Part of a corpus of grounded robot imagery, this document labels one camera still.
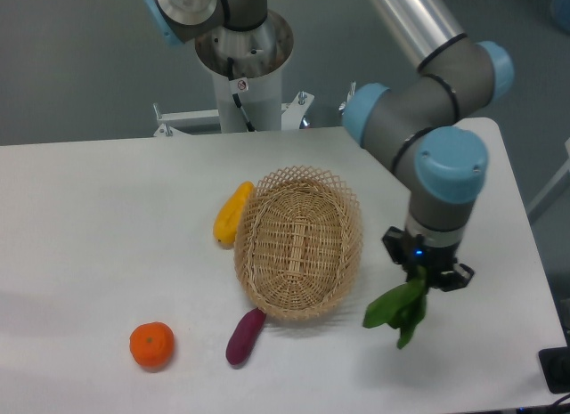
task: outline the black cable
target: black cable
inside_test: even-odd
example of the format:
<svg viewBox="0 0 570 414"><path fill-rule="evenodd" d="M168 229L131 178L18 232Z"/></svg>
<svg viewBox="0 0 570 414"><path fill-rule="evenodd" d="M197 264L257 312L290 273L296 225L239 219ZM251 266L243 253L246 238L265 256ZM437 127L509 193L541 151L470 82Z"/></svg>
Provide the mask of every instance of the black cable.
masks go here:
<svg viewBox="0 0 570 414"><path fill-rule="evenodd" d="M235 79L235 77L233 75L233 63L234 63L233 58L229 57L228 58L228 80L230 82ZM232 95L232 98L233 98L233 103L235 104L235 106L238 108L239 111L241 111L241 115L243 116L243 119L245 120L246 127L248 128L248 132L255 132L256 129L254 128L253 124L251 123L251 120L249 120L248 113L246 113L246 110L243 108L243 105L241 104L240 96L237 93L234 93Z"/></svg>
<svg viewBox="0 0 570 414"><path fill-rule="evenodd" d="M230 20L230 4L228 3L228 0L220 0L220 3L222 4L222 9L224 9L224 24Z"/></svg>
<svg viewBox="0 0 570 414"><path fill-rule="evenodd" d="M558 408L560 408L560 404L568 399L570 399L570 394L562 396L560 399L558 399L556 402L554 402L546 409L547 414L558 414Z"/></svg>

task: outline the bolt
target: bolt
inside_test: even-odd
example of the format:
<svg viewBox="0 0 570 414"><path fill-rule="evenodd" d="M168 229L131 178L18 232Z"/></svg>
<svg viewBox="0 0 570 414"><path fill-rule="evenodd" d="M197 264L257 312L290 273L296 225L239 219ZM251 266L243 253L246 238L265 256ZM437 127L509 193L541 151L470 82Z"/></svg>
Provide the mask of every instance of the bolt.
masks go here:
<svg viewBox="0 0 570 414"><path fill-rule="evenodd" d="M304 105L306 100L306 92L305 91L299 92L298 99L299 99L299 105Z"/></svg>

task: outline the yellow pepper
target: yellow pepper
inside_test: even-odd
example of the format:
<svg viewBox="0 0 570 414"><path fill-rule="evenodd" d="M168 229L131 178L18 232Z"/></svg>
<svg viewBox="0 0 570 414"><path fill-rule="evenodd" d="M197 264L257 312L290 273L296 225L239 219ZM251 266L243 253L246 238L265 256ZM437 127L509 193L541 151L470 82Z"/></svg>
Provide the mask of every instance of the yellow pepper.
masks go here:
<svg viewBox="0 0 570 414"><path fill-rule="evenodd" d="M216 221L214 222L214 237L219 242L231 245L235 241L235 234L238 231L241 212L253 189L253 183L250 181L244 182L228 201L225 202L224 207L220 209Z"/></svg>

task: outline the metal cylinder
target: metal cylinder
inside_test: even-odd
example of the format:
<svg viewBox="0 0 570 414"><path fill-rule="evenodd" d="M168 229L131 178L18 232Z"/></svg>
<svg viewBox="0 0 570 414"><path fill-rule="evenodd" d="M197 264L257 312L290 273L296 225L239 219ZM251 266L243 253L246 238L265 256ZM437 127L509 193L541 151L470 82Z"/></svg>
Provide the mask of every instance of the metal cylinder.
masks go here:
<svg viewBox="0 0 570 414"><path fill-rule="evenodd" d="M437 48L463 33L442 0L371 0L417 68Z"/></svg>
<svg viewBox="0 0 570 414"><path fill-rule="evenodd" d="M216 9L217 0L157 0L168 18L183 25L199 25Z"/></svg>

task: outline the metal bracket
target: metal bracket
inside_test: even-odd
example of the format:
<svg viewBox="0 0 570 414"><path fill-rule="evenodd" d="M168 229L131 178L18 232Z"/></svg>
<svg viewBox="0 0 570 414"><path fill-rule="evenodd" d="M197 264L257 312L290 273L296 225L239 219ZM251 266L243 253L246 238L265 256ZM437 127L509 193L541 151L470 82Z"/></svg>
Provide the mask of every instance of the metal bracket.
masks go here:
<svg viewBox="0 0 570 414"><path fill-rule="evenodd" d="M281 105L281 130L298 130L309 126L305 118L306 112L313 104L314 95L301 91L291 103ZM184 134L177 127L192 129L198 126L219 125L218 110L187 111L183 113L162 114L157 103L152 104L159 128L153 136L173 136Z"/></svg>
<svg viewBox="0 0 570 414"><path fill-rule="evenodd" d="M538 194L528 203L526 215L533 224L554 203L556 199L570 186L570 139L566 141L568 160L542 187Z"/></svg>

